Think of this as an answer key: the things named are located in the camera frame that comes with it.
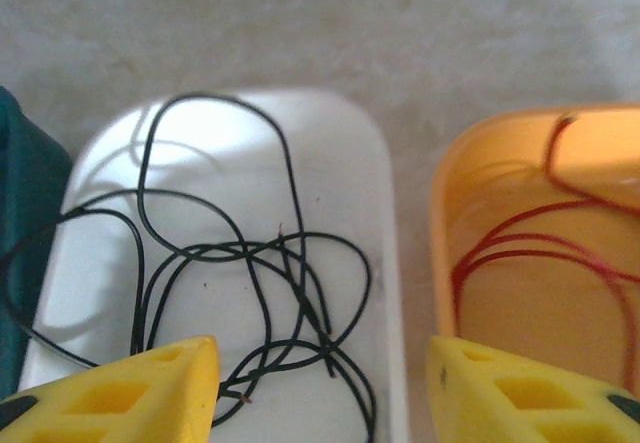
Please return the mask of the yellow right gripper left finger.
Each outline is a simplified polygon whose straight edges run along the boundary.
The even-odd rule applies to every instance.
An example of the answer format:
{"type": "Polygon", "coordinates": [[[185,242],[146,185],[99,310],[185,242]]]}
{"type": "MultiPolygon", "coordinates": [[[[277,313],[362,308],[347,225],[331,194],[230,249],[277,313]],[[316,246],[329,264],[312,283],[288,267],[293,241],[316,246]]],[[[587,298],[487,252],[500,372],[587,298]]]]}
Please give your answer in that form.
{"type": "Polygon", "coordinates": [[[1,403],[4,442],[206,442],[219,392],[217,343],[192,337],[1,403]]]}

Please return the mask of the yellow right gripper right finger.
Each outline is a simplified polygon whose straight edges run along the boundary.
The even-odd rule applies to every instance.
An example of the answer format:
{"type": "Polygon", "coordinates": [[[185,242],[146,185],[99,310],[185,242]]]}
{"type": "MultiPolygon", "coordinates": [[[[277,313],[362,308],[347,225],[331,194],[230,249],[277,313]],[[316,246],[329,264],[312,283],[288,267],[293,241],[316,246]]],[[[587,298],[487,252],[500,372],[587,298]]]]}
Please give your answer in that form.
{"type": "Polygon", "coordinates": [[[584,375],[433,336],[427,392],[440,442],[636,442],[639,402],[584,375]]]}

